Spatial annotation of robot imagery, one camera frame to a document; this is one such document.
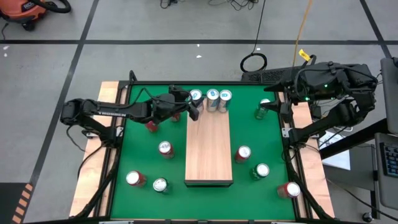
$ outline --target hose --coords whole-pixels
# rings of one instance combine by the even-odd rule
[[[62,2],[65,5],[64,8],[59,8],[57,6],[53,6],[53,5],[47,4],[47,3],[42,2],[40,0],[28,0],[28,1],[38,5],[40,7],[43,7],[45,9],[49,10],[49,11],[56,12],[56,13],[68,13],[72,9],[70,7],[70,4],[69,4],[68,0],[60,0],[60,2]]]

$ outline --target soda can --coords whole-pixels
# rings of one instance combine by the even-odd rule
[[[170,118],[170,120],[171,120],[172,122],[178,122],[178,121],[180,121],[180,118],[181,118],[181,113],[176,113],[175,115],[173,115],[173,116]]]
[[[288,182],[286,184],[282,184],[277,188],[278,195],[281,198],[295,198],[300,195],[300,187],[295,182]]]
[[[247,146],[241,146],[235,153],[235,162],[243,163],[244,161],[248,160],[251,155],[251,150]]]
[[[199,100],[201,98],[200,90],[191,90],[192,100]],[[203,111],[203,101],[197,106],[199,112]]]
[[[253,167],[250,170],[250,176],[254,180],[261,180],[267,177],[268,174],[269,174],[269,167],[267,166],[267,164],[264,163],[257,164],[255,167]]]
[[[134,170],[127,174],[126,181],[131,186],[143,187],[147,182],[147,178],[140,172]]]
[[[262,99],[260,103],[257,105],[256,110],[254,111],[254,117],[256,119],[262,119],[265,117],[265,115],[268,113],[268,109],[263,108],[261,106],[261,103],[269,103],[270,101],[268,99]]]
[[[154,181],[154,190],[158,193],[166,194],[169,191],[169,183],[165,178],[158,178]]]
[[[214,112],[217,110],[218,102],[220,102],[220,94],[215,89],[207,91],[207,111]]]
[[[159,125],[155,124],[153,121],[149,121],[145,124],[145,127],[152,133],[156,132],[159,128]]]
[[[225,113],[228,111],[228,106],[231,103],[232,93],[229,90],[222,90],[220,92],[220,102],[218,103],[218,111]]]
[[[162,141],[159,144],[159,152],[165,159],[172,159],[174,157],[174,148],[168,141]]]

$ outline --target white paper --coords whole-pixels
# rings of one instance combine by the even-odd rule
[[[332,135],[334,135],[334,133],[326,131],[326,134],[324,136],[322,136],[322,138],[319,139],[319,145],[322,144],[324,141],[328,140],[330,137],[332,137]],[[324,145],[320,148],[320,150],[322,150],[324,147],[327,147],[330,144],[333,144],[343,138],[344,138],[344,136],[337,134],[331,140],[324,143]],[[349,151],[348,150],[341,152],[337,155],[334,155],[332,157],[329,157],[327,159],[324,159],[324,160],[322,160],[322,163],[324,165],[333,166],[333,167],[337,167],[340,169],[351,170],[351,164],[349,163]]]

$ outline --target red can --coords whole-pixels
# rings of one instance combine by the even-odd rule
[[[159,129],[159,125],[155,124],[153,121],[149,121],[148,123],[146,123],[145,127],[152,133],[156,132]]]
[[[281,198],[296,198],[300,195],[300,187],[295,182],[288,182],[278,186],[278,195]]]
[[[165,159],[172,159],[174,157],[174,148],[168,141],[162,141],[159,144],[159,152]]]
[[[147,178],[140,172],[134,170],[127,174],[126,181],[131,186],[143,187],[147,182]]]
[[[248,160],[251,155],[251,150],[247,146],[241,146],[235,153],[235,162],[243,163],[244,161]]]
[[[170,118],[170,120],[173,121],[173,122],[179,122],[179,121],[180,121],[180,118],[181,118],[181,113],[177,113],[177,114],[173,115],[173,116]]]

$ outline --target gray concrete floor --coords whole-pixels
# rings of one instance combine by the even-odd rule
[[[139,80],[239,80],[239,63],[252,44],[85,44],[76,68],[70,69],[90,9],[97,0],[70,0],[69,14],[48,13],[36,30],[26,32],[10,24],[0,42],[0,182],[28,182],[34,169],[66,77],[73,77],[66,100],[98,96],[103,80],[126,80],[133,69]],[[254,40],[262,1],[249,11],[235,11],[229,4],[209,6],[208,0],[186,0],[168,9],[159,1],[99,0],[87,40]],[[384,40],[398,40],[395,0],[367,0]],[[259,34],[261,40],[295,40],[306,0],[267,0]],[[23,42],[23,40],[70,40],[62,42]],[[344,40],[377,40],[371,24],[357,0],[317,0],[308,15],[302,40],[342,40],[300,45],[318,61],[366,63],[374,76],[384,57],[374,42],[347,45]],[[258,52],[268,57],[268,68],[288,67],[294,46],[260,44]],[[397,45],[388,45],[398,55]],[[297,63],[303,60],[298,57]],[[256,59],[248,69],[259,65]],[[354,132],[385,117],[382,86],[376,90],[377,107]],[[67,218],[76,186],[76,172],[83,154],[66,137],[66,126],[57,124],[35,186],[25,222]],[[84,146],[79,128],[71,131]],[[369,192],[346,188],[369,201]],[[369,209],[344,191],[330,185],[335,214],[342,220],[361,221]],[[398,212],[383,209],[398,217]],[[392,223],[382,217],[379,223]]]

